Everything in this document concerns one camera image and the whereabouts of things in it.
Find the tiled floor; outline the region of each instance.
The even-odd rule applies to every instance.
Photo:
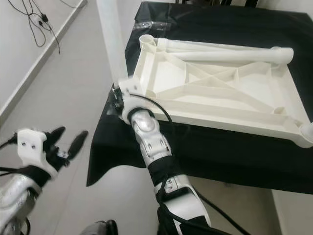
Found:
[[[125,43],[139,3],[126,0],[119,5]],[[53,53],[0,129],[1,142],[22,127],[51,130],[64,125],[67,131],[59,141],[63,149],[82,129],[90,132],[71,166],[44,188],[30,216],[31,234],[77,235],[89,223],[108,219],[117,221],[121,235],[156,234],[157,203],[147,170],[120,166],[95,185],[85,187],[91,139],[111,87],[95,1],[89,0],[82,9],[61,47],[61,55]],[[0,154],[0,165],[21,164],[14,147]],[[198,178],[191,181],[252,234],[279,234],[269,190]],[[208,211],[213,227],[239,234],[211,208]]]

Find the black tablecloth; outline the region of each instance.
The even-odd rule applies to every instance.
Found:
[[[139,36],[250,47],[292,47],[289,64],[309,118],[313,119],[313,23],[307,14],[232,6],[143,2],[125,51],[133,74]],[[130,126],[109,115],[107,102],[95,131],[87,185],[117,165],[145,167]],[[173,142],[167,122],[160,128]],[[177,124],[179,162],[192,176],[229,183],[313,193],[313,148],[289,140]]]

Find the white floor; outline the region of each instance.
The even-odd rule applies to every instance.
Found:
[[[140,1],[119,3],[126,43]],[[19,128],[51,130],[64,125],[67,131],[59,141],[64,150],[81,130],[90,133],[70,167],[44,188],[30,216],[31,234],[77,235],[89,223],[108,219],[117,221],[121,235],[156,234],[157,203],[146,169],[120,166],[85,187],[92,136],[112,83],[95,1],[89,0],[82,9],[62,39],[61,50],[61,55],[55,51],[49,58],[0,129],[2,142]],[[14,146],[0,156],[1,166],[21,164]],[[269,190],[197,178],[191,181],[252,234],[279,234]],[[208,211],[213,227],[240,234],[211,208]]]

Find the white pole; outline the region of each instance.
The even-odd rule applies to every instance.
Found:
[[[117,88],[119,82],[128,79],[117,3],[116,0],[97,0],[97,5],[112,80]]]

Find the black cloth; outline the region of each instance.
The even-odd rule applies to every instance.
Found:
[[[289,69],[306,112],[313,120],[313,22],[304,13],[233,6],[194,6],[143,2],[135,17],[142,22],[170,24],[135,27],[125,50],[128,72],[134,73],[140,54],[139,36],[211,42],[249,47],[292,47]],[[95,131],[87,185],[117,165],[145,167],[130,126],[108,115],[109,103]],[[160,128],[173,143],[171,128]],[[176,125],[179,162],[191,176],[228,183],[313,193],[313,148],[289,140],[199,126]]]

